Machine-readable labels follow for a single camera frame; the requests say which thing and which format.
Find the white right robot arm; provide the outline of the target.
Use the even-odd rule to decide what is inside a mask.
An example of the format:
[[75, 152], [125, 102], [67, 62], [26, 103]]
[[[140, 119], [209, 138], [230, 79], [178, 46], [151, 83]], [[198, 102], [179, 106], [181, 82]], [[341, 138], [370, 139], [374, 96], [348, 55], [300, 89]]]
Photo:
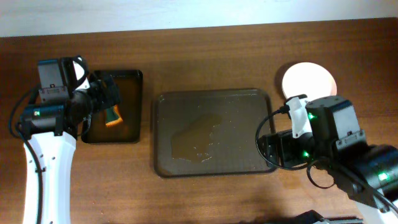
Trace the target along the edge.
[[368, 223], [397, 223], [397, 149], [369, 145], [363, 130], [343, 138], [295, 138], [291, 130], [256, 136], [263, 159], [275, 168], [325, 170], [333, 185], [356, 202]]

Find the green orange sponge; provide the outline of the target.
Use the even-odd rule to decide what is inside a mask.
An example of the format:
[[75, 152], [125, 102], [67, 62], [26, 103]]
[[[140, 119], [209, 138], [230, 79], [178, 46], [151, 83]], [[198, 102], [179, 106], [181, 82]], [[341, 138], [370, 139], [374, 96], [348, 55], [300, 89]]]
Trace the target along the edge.
[[114, 105], [113, 107], [105, 110], [105, 125], [107, 128], [121, 124], [122, 122], [123, 119], [118, 105]]

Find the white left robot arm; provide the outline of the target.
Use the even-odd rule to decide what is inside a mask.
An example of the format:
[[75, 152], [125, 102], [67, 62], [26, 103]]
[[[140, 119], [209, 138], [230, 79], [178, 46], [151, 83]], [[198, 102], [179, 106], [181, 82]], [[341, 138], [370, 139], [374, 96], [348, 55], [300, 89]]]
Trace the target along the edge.
[[62, 95], [65, 86], [43, 88], [16, 126], [25, 150], [27, 179], [23, 223], [70, 223], [70, 181], [78, 125], [119, 104], [111, 75], [94, 77], [87, 89]]

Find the cream plate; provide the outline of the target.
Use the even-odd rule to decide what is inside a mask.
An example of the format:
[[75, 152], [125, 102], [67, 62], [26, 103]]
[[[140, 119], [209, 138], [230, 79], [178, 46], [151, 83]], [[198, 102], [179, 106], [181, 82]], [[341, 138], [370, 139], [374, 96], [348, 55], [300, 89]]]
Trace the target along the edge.
[[285, 98], [307, 95], [310, 101], [337, 95], [337, 85], [332, 74], [319, 64], [300, 62], [290, 66], [282, 76]]

